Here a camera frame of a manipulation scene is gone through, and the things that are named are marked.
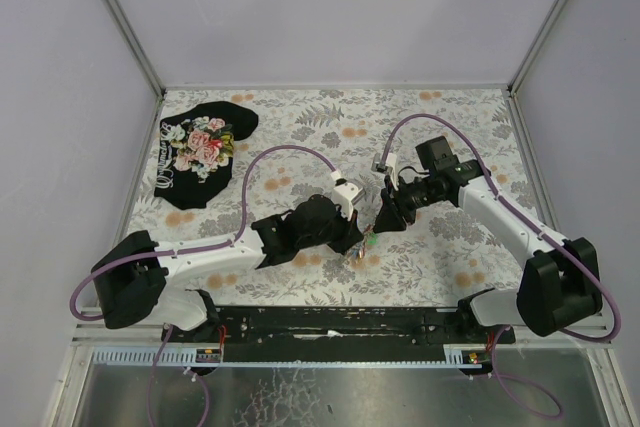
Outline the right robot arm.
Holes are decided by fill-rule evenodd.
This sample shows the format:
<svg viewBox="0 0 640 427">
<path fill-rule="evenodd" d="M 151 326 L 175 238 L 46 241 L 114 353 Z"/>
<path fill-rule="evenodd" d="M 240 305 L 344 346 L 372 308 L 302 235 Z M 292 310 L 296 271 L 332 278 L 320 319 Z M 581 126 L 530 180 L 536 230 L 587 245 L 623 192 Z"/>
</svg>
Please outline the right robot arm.
<svg viewBox="0 0 640 427">
<path fill-rule="evenodd" d="M 546 337 L 600 313 L 602 295 L 593 283 L 597 255 L 589 241 L 570 241 L 509 203 L 491 188 L 480 162 L 460 161 L 444 137 L 416 151 L 425 171 L 411 182 L 400 178 L 395 155 L 375 156 L 372 168 L 383 174 L 384 186 L 374 232 L 404 231 L 419 209 L 449 202 L 480 222 L 522 269 L 517 289 L 487 289 L 462 299 L 467 316 L 483 327 L 525 326 Z"/>
</svg>

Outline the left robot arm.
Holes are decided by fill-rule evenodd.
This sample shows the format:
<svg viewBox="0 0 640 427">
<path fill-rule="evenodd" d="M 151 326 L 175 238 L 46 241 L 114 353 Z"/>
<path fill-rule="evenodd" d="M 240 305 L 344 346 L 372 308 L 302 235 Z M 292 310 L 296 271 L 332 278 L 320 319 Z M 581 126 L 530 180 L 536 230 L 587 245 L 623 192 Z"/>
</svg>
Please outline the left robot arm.
<svg viewBox="0 0 640 427">
<path fill-rule="evenodd" d="M 347 253 L 363 240 L 357 213 L 313 195 L 293 210 L 253 222 L 239 240 L 224 238 L 155 242 L 146 230 L 128 235 L 93 268 L 124 262 L 97 276 L 94 287 L 107 328 L 115 330 L 153 320 L 192 331 L 217 324 L 211 293 L 199 282 L 213 274 L 257 270 L 293 260 L 300 251 L 326 245 Z"/>
</svg>

